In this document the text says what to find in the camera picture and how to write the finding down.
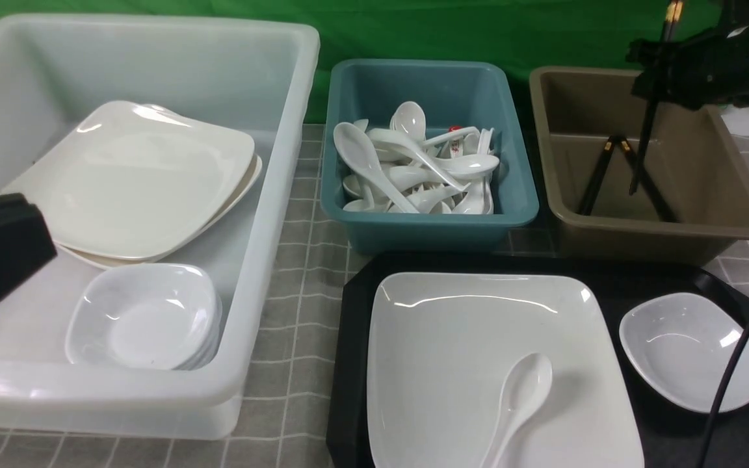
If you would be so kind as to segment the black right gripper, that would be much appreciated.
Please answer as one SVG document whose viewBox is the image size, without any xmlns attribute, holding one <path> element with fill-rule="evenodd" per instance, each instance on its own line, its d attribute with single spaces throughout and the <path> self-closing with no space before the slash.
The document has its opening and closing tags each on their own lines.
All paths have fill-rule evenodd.
<svg viewBox="0 0 749 468">
<path fill-rule="evenodd" d="M 749 103 L 749 1 L 722 1 L 715 27 L 674 40 L 683 2 L 668 3 L 657 41 L 630 42 L 627 61 L 642 66 L 634 96 L 698 110 Z"/>
</svg>

